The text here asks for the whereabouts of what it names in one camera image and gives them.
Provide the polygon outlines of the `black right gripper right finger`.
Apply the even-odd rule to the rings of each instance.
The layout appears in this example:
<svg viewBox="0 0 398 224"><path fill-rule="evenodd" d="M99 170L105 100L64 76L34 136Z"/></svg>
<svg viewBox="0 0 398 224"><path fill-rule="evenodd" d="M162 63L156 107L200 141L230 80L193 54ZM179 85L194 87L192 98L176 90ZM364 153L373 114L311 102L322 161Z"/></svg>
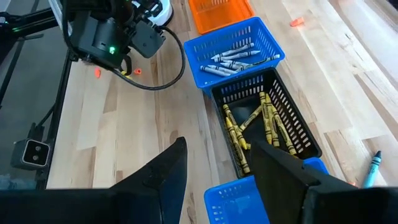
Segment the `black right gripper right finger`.
<svg viewBox="0 0 398 224"><path fill-rule="evenodd" d="M322 161L296 159L265 141L254 141L250 167L271 224L301 224L308 188L320 182L308 171L322 171Z"/></svg>

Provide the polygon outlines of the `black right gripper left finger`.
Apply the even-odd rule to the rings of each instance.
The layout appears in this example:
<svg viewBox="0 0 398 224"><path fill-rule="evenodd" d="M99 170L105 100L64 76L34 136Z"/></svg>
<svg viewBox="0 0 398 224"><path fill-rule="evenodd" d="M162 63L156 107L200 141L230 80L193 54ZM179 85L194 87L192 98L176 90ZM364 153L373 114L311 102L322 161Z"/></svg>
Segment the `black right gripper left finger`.
<svg viewBox="0 0 398 224"><path fill-rule="evenodd" d="M118 224L179 224L187 186L187 156L187 142L179 137L112 186Z"/></svg>

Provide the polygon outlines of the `yellow crayon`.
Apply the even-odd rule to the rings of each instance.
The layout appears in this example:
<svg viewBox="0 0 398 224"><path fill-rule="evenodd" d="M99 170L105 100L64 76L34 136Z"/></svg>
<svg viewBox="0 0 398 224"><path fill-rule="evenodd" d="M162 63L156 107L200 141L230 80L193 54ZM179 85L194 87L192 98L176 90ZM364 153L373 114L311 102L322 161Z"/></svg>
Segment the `yellow crayon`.
<svg viewBox="0 0 398 224"><path fill-rule="evenodd" d="M243 132L253 121L254 119L262 113L261 106L258 106L250 115L249 117L239 126L241 132Z"/></svg>
<svg viewBox="0 0 398 224"><path fill-rule="evenodd" d="M228 117L226 117L226 125L227 125L227 128L228 128L229 135L231 136L231 139L232 139L232 142L233 142L233 146L234 146L234 148L236 150L238 159L240 161L241 167L243 169L243 172L245 174L248 174L248 173L250 173L250 168L248 166L246 157L244 156L242 147L241 147L241 145L240 145L240 143L238 141L234 126L233 126L232 122L229 120Z"/></svg>
<svg viewBox="0 0 398 224"><path fill-rule="evenodd" d="M273 117L273 112L272 112L272 103L271 103L271 98L270 96L266 93L266 106L267 106L267 112L269 115L269 122L271 126L271 134L272 134L272 145L274 147L279 147L279 137L277 134L277 126Z"/></svg>
<svg viewBox="0 0 398 224"><path fill-rule="evenodd" d="M269 122L269 115L266 106L266 94L262 91L259 93L260 102L261 102L261 109L262 109L262 116L264 120L265 126L265 134L266 139L269 144L272 144L272 131L271 131L271 124Z"/></svg>
<svg viewBox="0 0 398 224"><path fill-rule="evenodd" d="M296 157L297 156L297 151L294 148L294 145L293 145L293 143L292 143L292 141L290 139L290 136L289 136L289 134L288 134L288 132L287 132L287 130L286 130L281 118L280 118L280 116L279 116L279 113L277 112L277 110L276 110L276 108L274 106L271 106L271 110L272 110L272 115L274 117L276 125L277 125L277 127L278 127L278 129L279 129L279 131L280 131L280 133L282 135L282 138L285 141L285 145L286 145L286 147L287 147L287 149L289 151L289 154Z"/></svg>
<svg viewBox="0 0 398 224"><path fill-rule="evenodd" d="M232 114L232 112L231 112L229 106L228 106L227 104L224 104L224 105L223 105L223 109L224 109L224 112L226 113L226 116L229 118L229 120L231 121L231 123L232 123L232 125L233 125L233 128L234 128L234 130L235 130L235 132L236 132L236 136L237 136L237 139L238 139L238 141L239 141L241 147L242 147L244 150L248 150L248 147L247 147L247 144L246 144L246 140L243 138L243 135L242 135L242 133L241 133L241 130L240 130L240 128L238 127L238 125L237 125L237 123L236 123L236 120L235 120L235 118L234 118L234 116L233 116L233 114Z"/></svg>

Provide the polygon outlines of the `blue plastic basket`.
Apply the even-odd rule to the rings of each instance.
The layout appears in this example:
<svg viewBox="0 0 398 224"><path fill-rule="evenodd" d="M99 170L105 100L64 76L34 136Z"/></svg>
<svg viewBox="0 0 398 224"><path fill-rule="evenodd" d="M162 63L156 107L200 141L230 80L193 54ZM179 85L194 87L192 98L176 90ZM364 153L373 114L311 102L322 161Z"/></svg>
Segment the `blue plastic basket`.
<svg viewBox="0 0 398 224"><path fill-rule="evenodd" d="M328 175L322 162L322 171ZM204 194L210 224L271 224L254 175L208 189Z"/></svg>
<svg viewBox="0 0 398 224"><path fill-rule="evenodd" d="M257 51L255 55L237 58L235 61L246 64L258 63L269 57L278 55L278 58L261 63L252 68L222 77L214 73L209 73L200 69L201 66L215 65L220 66L220 62L214 61L213 57L223 52L240 49L245 45L252 47L243 52ZM261 70L263 68L276 67L285 58L285 53L279 46L265 23L259 17L252 17L233 25L202 35L196 39L184 43L185 53L189 61L193 79L197 88L207 95L217 84L226 80L244 76L245 74Z"/></svg>

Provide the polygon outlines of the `black plastic basket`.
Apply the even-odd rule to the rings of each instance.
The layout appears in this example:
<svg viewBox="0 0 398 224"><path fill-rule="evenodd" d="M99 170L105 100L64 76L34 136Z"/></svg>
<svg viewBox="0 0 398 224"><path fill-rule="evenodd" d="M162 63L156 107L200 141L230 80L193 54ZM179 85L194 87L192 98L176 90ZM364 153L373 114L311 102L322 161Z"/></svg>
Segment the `black plastic basket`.
<svg viewBox="0 0 398 224"><path fill-rule="evenodd" d="M297 151L297 157L308 159L321 157L322 150L310 131L292 95L283 83L277 70L267 68L251 72L239 78L227 80L213 87L210 91L215 106L218 121L220 122L229 155L233 162L236 177L241 179L244 173L236 149L231 140L227 125L224 105L229 106L233 118L240 125L249 118L251 113L260 105L259 93L267 93L273 106L289 134L289 138Z"/></svg>

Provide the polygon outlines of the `orange plastic basket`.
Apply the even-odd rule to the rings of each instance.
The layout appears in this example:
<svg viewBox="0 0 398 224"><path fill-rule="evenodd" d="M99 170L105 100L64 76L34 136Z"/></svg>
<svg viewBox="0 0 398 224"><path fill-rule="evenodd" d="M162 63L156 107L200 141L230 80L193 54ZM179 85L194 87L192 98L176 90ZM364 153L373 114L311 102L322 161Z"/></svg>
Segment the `orange plastic basket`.
<svg viewBox="0 0 398 224"><path fill-rule="evenodd" d="M199 34L254 16L249 0L188 0L188 3Z"/></svg>

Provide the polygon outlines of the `silver metal bracket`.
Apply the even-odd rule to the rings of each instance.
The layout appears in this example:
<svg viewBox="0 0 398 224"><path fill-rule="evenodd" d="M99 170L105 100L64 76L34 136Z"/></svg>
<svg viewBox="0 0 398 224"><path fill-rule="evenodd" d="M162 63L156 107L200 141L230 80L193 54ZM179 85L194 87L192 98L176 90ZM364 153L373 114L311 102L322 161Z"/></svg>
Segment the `silver metal bracket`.
<svg viewBox="0 0 398 224"><path fill-rule="evenodd" d="M62 17L63 17L63 6L62 0L48 0L51 10L55 16L55 19L60 26L60 29L63 30L62 25Z"/></svg>

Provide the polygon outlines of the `black metal table frame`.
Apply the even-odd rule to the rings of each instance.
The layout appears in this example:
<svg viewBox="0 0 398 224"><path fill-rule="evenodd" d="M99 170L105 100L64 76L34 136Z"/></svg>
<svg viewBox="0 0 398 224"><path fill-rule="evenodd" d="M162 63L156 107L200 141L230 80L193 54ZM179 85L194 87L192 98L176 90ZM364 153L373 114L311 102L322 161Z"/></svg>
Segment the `black metal table frame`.
<svg viewBox="0 0 398 224"><path fill-rule="evenodd" d="M51 8L0 12L0 190L42 189L49 168L30 168L28 143L53 146L71 67Z"/></svg>

